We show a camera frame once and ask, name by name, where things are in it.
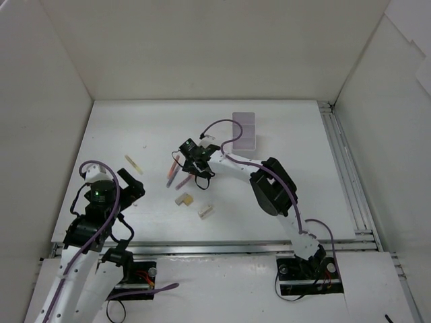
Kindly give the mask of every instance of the wall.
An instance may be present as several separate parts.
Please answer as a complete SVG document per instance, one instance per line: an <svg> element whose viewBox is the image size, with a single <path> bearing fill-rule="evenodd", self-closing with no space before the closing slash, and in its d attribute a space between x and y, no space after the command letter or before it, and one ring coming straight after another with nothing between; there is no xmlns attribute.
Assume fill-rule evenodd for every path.
<svg viewBox="0 0 431 323"><path fill-rule="evenodd" d="M0 31L0 321L23 322L92 100L38 1Z"/></svg>
<svg viewBox="0 0 431 323"><path fill-rule="evenodd" d="M387 250L431 322L431 97L424 54L384 17L335 107Z"/></svg>
<svg viewBox="0 0 431 323"><path fill-rule="evenodd" d="M389 0L41 0L95 100L334 100Z"/></svg>

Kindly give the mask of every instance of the white wall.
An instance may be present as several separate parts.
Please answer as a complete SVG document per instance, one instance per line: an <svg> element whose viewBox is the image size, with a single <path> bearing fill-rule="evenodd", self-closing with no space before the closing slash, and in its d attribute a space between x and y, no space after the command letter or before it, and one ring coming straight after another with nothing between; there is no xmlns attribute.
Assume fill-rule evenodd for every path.
<svg viewBox="0 0 431 323"><path fill-rule="evenodd" d="M431 322L431 97L424 54L384 17L335 107L380 236Z"/></svg>
<svg viewBox="0 0 431 323"><path fill-rule="evenodd" d="M23 322L92 101L37 0L0 7L0 321Z"/></svg>
<svg viewBox="0 0 431 323"><path fill-rule="evenodd" d="M389 0L41 0L96 100L334 100Z"/></svg>

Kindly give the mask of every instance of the white table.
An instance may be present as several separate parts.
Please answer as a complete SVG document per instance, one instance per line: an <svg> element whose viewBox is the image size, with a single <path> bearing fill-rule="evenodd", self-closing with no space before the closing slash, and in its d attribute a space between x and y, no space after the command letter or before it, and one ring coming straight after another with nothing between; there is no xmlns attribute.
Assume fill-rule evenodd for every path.
<svg viewBox="0 0 431 323"><path fill-rule="evenodd" d="M134 242L187 244L227 242L280 242L286 233L276 218L258 206L251 186L233 178L216 176L203 191L190 181L183 189L174 187L186 177L179 173L170 189L166 175L176 151L189 137L199 142L204 128L215 120L231 118L234 111L256 113L257 151L255 159L277 158L298 187L303 218L324 221L337 240L355 238L352 220L322 123L314 101L96 101L71 175L63 206L53 234L62 242L74 216L70 204L83 184L77 173L88 159L98 159L113 170L126 168L143 182L146 195L123 214L135 229ZM230 123L218 124L208 134L224 140L232 137ZM125 155L143 170L139 175ZM193 196L190 206L177 206L183 192ZM197 211L213 203L215 213L200 220ZM76 209L83 212L81 197ZM329 239L318 224L310 230ZM129 235L120 223L117 237Z"/></svg>
<svg viewBox="0 0 431 323"><path fill-rule="evenodd" d="M153 301L126 301L126 322L387 323L388 314L396 323L413 323L390 254L340 252L338 259L344 294L288 303L274 291L274 255L161 258L156 287L174 282L180 287L157 294ZM24 323L34 322L58 265L59 259L44 260ZM114 303L111 313L121 320L120 306ZM107 321L103 308L94 323Z"/></svg>

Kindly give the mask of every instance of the orange marker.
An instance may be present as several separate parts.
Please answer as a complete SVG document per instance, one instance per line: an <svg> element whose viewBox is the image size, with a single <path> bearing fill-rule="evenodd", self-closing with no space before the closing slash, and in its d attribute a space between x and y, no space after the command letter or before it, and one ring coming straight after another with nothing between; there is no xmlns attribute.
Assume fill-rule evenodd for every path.
<svg viewBox="0 0 431 323"><path fill-rule="evenodd" d="M176 163L178 163L178 160L180 160L180 155L177 155L175 157L175 161L174 161L174 163L172 164L172 167L169 170L167 179L170 179L170 177L172 176L172 173L174 172L174 169L175 169Z"/></svg>

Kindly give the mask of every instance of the purple cable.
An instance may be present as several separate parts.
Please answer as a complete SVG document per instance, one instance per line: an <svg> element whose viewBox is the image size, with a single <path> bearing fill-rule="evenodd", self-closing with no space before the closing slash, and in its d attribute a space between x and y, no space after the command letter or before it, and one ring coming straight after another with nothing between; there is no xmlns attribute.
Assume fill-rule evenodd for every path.
<svg viewBox="0 0 431 323"><path fill-rule="evenodd" d="M261 170L263 170L264 172L267 172L269 175L271 175L275 180L277 180L277 182L279 182L280 184L281 184L281 186L283 186L283 189L286 191L286 193L288 194L288 196L289 196L289 199L290 199L290 201L292 202L292 205L293 205L293 207L294 207L294 209L295 209L295 214L296 214L296 220L298 221L298 231L299 231L299 234L304 234L304 233L307 233L307 232L305 232L305 231L302 231L302 223L301 223L301 218L300 218L300 212L299 212L299 208L298 208L298 205L296 204L296 201L295 201L295 198L294 198L294 195L292 194L292 191L289 189L289 186L276 174L276 173L274 173L272 170L270 170L269 168L266 168L265 166L262 166L262 165L259 165L259 164L256 164L256 163L251 163L251 162L248 162L248 161L239 161L239 160L236 160L236 159L234 159L234 158L232 158L232 157L230 157L227 153L225 153L224 152L224 145L225 144L227 144L227 143L233 143L235 140L238 140L239 138L241 138L241 136L242 136L242 125L238 122L238 121L235 121L235 120L232 120L232 119L220 119L220 120L217 120L217 121L215 121L215 122L213 122L213 123L211 123L203 132L202 132L202 134L201 134L201 137L203 137L203 136L205 136L205 133L208 131L208 129L209 128L211 128L213 125L215 125L215 124L217 124L217 123L220 123L220 122L232 122L232 123L234 123L234 124L237 124L239 127L240 127L240 134L237 136L237 138L233 138L233 139L230 139L230 140L227 140L227 141L224 141L223 143L222 143L222 145L220 146L220 151L222 152L222 154L223 155L225 155L225 157L226 158L228 158L230 161L232 161L232 162L234 162L234 163L237 163L237 164L240 164L240 165L246 165L246 166L254 166L254 167L257 167L257 168L259 168L259 169L261 169Z"/></svg>
<svg viewBox="0 0 431 323"><path fill-rule="evenodd" d="M73 258L70 260L70 262L67 264L65 271L63 272L63 276L67 276L69 274L69 271L71 270L73 264L75 263L75 261L78 259L79 255L82 254L82 252L88 248L88 246L90 244L92 244L94 242L94 240L97 239L98 236L100 236L100 234L106 229L106 227L109 225L109 223L111 222L111 220L114 218L115 213L119 207L119 203L120 203L120 184L119 184L119 180L117 178L117 176L115 175L114 171L111 170L109 168L109 166L107 166L106 164L102 163L101 161L97 161L97 160L88 160L85 161L80 167L79 167L79 175L83 175L84 173L82 172L82 168L87 165L87 164L98 164L102 167L105 167L108 172L110 172L112 179L114 180L115 183L115 188L116 188L116 194L115 194L115 202L114 202L114 207L112 208L112 211L110 213L110 215L108 216L108 218L106 219L105 223L102 225L102 227L100 227L100 229L86 242L86 244L84 244L75 254L75 256L73 256ZM51 301L51 303L49 304L48 310L46 311L45 317L42 321L42 323L47 323L49 320L49 316L51 314L51 312L53 311L53 308L55 306L55 303L57 302L58 298L60 297L61 294L61 290L65 284L66 278L62 278L60 280L59 286L57 287L57 290L55 291L53 300Z"/></svg>
<svg viewBox="0 0 431 323"><path fill-rule="evenodd" d="M335 269L337 269L337 273L339 276L339 280L341 281L341 273L339 272L339 267L338 267L338 260L337 260L337 256L335 255L335 242L334 242L334 236L332 234L331 229L329 229L329 227L326 225L326 223L324 223L321 220L318 219L307 219L305 220L305 222L316 222L318 224L323 225L324 227L326 227L326 230L328 230L329 232L329 236L331 237L331 246L332 246L332 255L334 256L334 264L335 264Z"/></svg>
<svg viewBox="0 0 431 323"><path fill-rule="evenodd" d="M118 293L118 294L115 294L115 295L108 297L107 301L112 301L113 299L116 299L118 297L129 296L129 295L142 295L142 294L154 295L154 294L157 294L161 291L170 291L171 289L177 288L179 285L180 284L178 284L178 283L173 283L173 284L170 284L168 286L165 286L165 287L159 288L159 289L148 289L146 291L126 291L124 293Z"/></svg>

